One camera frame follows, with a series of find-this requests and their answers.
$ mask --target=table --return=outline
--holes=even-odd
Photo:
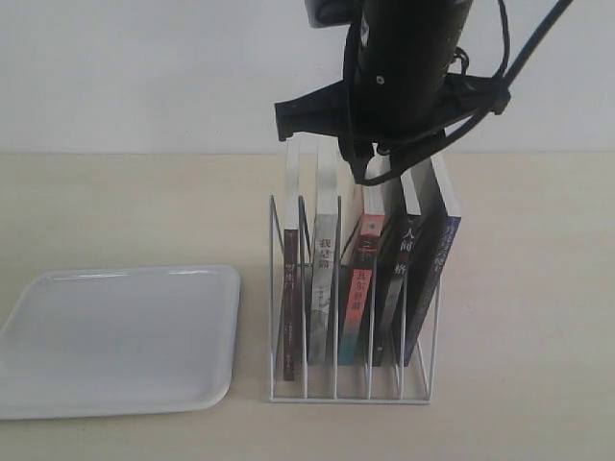
[[[464,218],[433,403],[385,407],[267,401],[267,211],[282,157],[0,156],[0,324],[51,270],[223,263],[242,276],[234,379],[218,405],[3,422],[0,457],[612,459],[615,155],[446,161]]]

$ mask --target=book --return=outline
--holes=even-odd
[[[338,218],[337,143],[335,138],[319,139],[314,215],[307,355],[310,364],[324,363],[327,360]]]
[[[418,232],[421,208],[410,171],[383,185],[385,221],[376,289],[373,366],[380,367],[391,324],[406,280],[410,252]]]
[[[406,367],[415,349],[461,222],[459,203],[455,198],[441,153],[412,167],[411,174],[423,215],[408,264],[406,340],[403,357],[399,357],[401,328],[393,329],[398,360],[401,362],[402,358]],[[396,315],[398,320],[401,317],[400,312]]]
[[[299,281],[299,143],[289,140],[286,152],[286,196],[283,226],[283,380],[295,379],[298,346],[298,313],[301,313]]]
[[[368,174],[374,174],[375,171],[376,174],[381,171],[379,157],[374,158],[368,166]],[[381,185],[372,187],[355,185],[353,202],[351,219],[355,225],[343,256],[343,263],[346,261],[349,263],[349,283],[339,339],[337,357],[339,365],[351,365],[355,362],[357,341],[384,223]]]

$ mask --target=white wall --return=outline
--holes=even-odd
[[[508,0],[513,51],[554,0]],[[615,150],[615,2],[579,0],[504,116],[458,150]],[[280,151],[273,103],[338,78],[345,29],[311,30],[304,0],[6,0],[0,152]],[[490,74],[496,0],[462,44]]]

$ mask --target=book stand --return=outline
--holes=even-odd
[[[367,334],[361,334],[357,347],[355,364],[341,366],[337,363],[337,345],[340,306],[343,303],[343,287],[346,267],[341,264],[340,238],[342,209],[341,197],[337,198],[338,221],[335,258],[333,267],[332,312],[330,319],[330,341],[328,361],[325,364],[308,363],[308,315],[309,279],[311,256],[308,219],[303,196],[299,197],[299,274],[301,281],[301,324],[299,348],[296,354],[296,373],[294,381],[284,381],[282,376],[282,288],[283,288],[283,238],[275,197],[269,203],[269,360],[270,395],[272,402],[290,403],[362,403],[362,404],[429,404],[433,394],[433,375],[435,369],[438,314],[442,280],[438,282],[428,318],[421,330],[419,341],[411,356],[410,364],[404,367],[403,361],[396,358],[402,353],[392,353],[394,341],[389,332],[389,348],[380,367],[372,364],[374,348],[375,290],[377,268],[371,280],[371,302],[365,310],[364,327]],[[403,288],[407,295],[407,276]],[[401,351],[406,338],[406,303],[402,303],[402,321],[399,323]],[[421,338],[427,345],[422,346]]]

